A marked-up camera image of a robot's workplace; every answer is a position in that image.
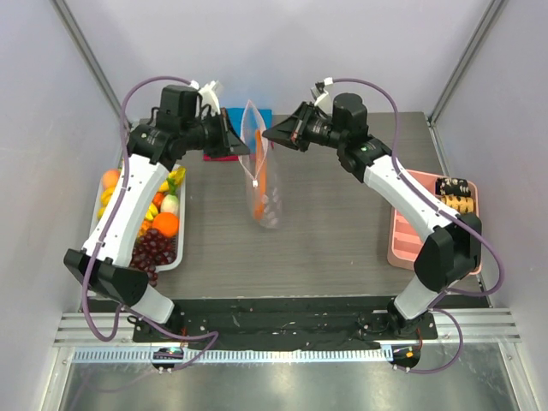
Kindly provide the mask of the clear pink-dotted zip bag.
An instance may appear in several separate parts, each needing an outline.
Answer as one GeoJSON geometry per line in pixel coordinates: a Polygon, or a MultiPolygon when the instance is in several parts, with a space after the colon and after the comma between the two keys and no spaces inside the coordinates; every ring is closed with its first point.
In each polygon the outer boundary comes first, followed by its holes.
{"type": "Polygon", "coordinates": [[[249,153],[239,157],[244,171],[247,208],[255,223],[265,229],[277,229],[282,217],[281,179],[272,144],[263,136],[265,117],[252,100],[245,105],[240,138],[249,153]]]}

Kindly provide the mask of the orange carrot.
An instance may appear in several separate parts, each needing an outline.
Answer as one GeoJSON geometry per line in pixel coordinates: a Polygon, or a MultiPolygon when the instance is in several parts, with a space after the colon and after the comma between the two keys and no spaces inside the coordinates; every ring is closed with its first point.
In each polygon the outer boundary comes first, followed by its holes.
{"type": "Polygon", "coordinates": [[[264,197],[266,196],[267,171],[266,155],[268,147],[264,147],[259,130],[255,133],[255,180],[253,181],[253,217],[259,221],[265,213],[264,197]]]}

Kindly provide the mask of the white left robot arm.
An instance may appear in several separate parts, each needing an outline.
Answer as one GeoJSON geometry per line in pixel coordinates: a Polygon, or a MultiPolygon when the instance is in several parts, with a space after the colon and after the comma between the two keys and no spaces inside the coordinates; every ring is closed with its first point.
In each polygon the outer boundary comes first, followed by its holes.
{"type": "Polygon", "coordinates": [[[122,131],[128,156],[114,193],[81,249],[69,249],[63,259],[84,293],[93,291],[150,319],[153,332],[166,342],[182,331],[175,303],[130,262],[154,195],[187,152],[211,158],[249,153],[219,103],[218,89],[216,81],[166,86],[153,122],[122,131]]]}

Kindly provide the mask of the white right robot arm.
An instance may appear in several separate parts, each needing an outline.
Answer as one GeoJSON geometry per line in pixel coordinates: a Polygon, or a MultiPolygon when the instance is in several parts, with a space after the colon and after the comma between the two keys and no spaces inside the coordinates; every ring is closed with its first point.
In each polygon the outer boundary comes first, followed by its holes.
{"type": "Polygon", "coordinates": [[[369,133],[367,116],[359,95],[342,93],[334,99],[331,116],[303,102],[262,135],[301,152],[311,144],[335,149],[340,165],[387,200],[419,235],[422,248],[414,262],[414,277],[387,306],[388,331],[404,338],[414,333],[449,286],[480,265],[482,223],[474,212],[461,214],[419,184],[391,149],[369,133]]]}

